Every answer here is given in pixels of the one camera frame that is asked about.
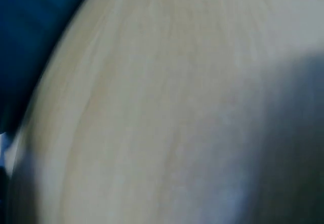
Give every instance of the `pale wooden board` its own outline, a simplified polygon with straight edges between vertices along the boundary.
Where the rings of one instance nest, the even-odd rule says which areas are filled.
[[[302,71],[300,57],[324,48],[323,9],[324,0],[86,0],[16,140],[33,181],[15,188],[36,193],[35,209],[16,193],[17,215],[232,223],[265,105]]]

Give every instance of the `blue fabric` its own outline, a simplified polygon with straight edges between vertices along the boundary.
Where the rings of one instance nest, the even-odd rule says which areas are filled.
[[[19,124],[68,20],[82,0],[0,0],[0,133]]]

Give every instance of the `blue object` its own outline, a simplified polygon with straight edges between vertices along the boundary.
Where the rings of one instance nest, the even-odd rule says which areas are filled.
[[[0,0],[0,133],[15,131],[69,19],[82,0]]]

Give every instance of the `wooden surface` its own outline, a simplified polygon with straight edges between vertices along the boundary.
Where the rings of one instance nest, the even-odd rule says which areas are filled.
[[[236,223],[271,117],[324,48],[323,8],[86,0],[16,138],[15,223]]]

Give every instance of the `light wood grain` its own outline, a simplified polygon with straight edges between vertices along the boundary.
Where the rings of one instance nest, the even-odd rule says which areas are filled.
[[[17,222],[235,223],[268,107],[323,48],[323,8],[86,0],[16,140]]]

